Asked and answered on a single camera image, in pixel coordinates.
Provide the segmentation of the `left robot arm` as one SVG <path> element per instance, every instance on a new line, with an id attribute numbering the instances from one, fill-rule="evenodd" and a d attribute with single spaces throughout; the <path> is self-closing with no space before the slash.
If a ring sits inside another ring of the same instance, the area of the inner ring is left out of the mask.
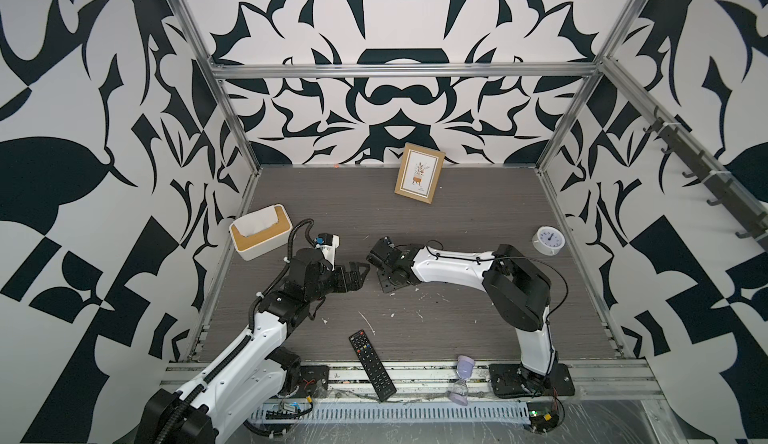
<path id="1" fill-rule="evenodd" d="M 371 266 L 336 265 L 325 247 L 298 250 L 248 310 L 248 324 L 206 368 L 144 407 L 138 443 L 224 443 L 269 398 L 298 386 L 301 359 L 283 344 L 331 293 L 362 288 Z"/>

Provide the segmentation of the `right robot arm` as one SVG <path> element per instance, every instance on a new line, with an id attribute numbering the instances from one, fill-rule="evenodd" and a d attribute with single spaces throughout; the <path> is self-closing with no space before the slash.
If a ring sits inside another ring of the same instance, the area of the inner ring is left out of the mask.
<path id="1" fill-rule="evenodd" d="M 483 291 L 516 332 L 521 367 L 545 377 L 557 363 L 551 338 L 551 280 L 510 244 L 496 250 L 458 252 L 427 244 L 396 245 L 380 238 L 366 256 L 382 283 L 393 289 L 446 283 Z"/>

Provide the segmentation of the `white tissue box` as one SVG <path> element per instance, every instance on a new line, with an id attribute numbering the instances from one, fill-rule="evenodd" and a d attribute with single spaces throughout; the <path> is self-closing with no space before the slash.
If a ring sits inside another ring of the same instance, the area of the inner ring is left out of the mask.
<path id="1" fill-rule="evenodd" d="M 245 261 L 286 245 L 292 229 L 293 223 L 282 204 L 244 214 L 229 228 L 235 251 Z"/>

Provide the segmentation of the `black remote control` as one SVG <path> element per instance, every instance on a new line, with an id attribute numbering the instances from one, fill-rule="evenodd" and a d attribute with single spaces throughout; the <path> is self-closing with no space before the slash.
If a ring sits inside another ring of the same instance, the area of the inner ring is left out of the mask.
<path id="1" fill-rule="evenodd" d="M 380 402 L 387 401 L 397 389 L 364 330 L 349 337 L 349 342 Z"/>

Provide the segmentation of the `purple hourglass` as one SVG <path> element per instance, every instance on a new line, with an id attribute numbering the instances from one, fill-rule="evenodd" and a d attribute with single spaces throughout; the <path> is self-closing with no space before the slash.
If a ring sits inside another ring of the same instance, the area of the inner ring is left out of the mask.
<path id="1" fill-rule="evenodd" d="M 448 391 L 448 399 L 459 405 L 468 405 L 468 382 L 470 381 L 475 367 L 475 360 L 466 355 L 457 357 L 456 375 L 457 380 L 451 384 Z"/>

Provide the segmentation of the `white alarm clock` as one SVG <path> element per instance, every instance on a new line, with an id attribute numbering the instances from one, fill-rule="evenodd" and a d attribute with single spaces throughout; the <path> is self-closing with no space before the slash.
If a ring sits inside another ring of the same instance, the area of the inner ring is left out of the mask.
<path id="1" fill-rule="evenodd" d="M 553 226 L 540 226 L 532 237 L 534 248 L 546 256 L 557 255 L 566 244 L 566 238 L 562 231 Z"/>

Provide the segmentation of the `wooden picture frame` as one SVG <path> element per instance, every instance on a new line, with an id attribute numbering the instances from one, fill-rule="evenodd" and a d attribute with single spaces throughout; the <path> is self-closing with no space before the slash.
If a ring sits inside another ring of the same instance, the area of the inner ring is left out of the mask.
<path id="1" fill-rule="evenodd" d="M 406 144 L 401 158 L 395 193 L 432 204 L 445 153 L 412 143 Z"/>

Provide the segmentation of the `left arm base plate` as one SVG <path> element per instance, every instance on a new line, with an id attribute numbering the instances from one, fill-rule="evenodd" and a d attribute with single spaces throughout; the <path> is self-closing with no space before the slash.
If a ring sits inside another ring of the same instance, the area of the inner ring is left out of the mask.
<path id="1" fill-rule="evenodd" d="M 330 367 L 328 365 L 304 365 L 298 370 L 289 371 L 284 387 L 274 398 L 304 400 L 307 396 L 323 398 L 327 396 Z"/>

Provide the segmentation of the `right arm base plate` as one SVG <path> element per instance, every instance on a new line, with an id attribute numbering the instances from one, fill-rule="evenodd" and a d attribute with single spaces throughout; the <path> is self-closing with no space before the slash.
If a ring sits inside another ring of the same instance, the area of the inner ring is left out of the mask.
<path id="1" fill-rule="evenodd" d="M 490 364 L 491 389 L 500 399 L 536 398 L 576 394 L 569 368 L 556 363 L 547 375 L 539 375 L 521 364 Z"/>

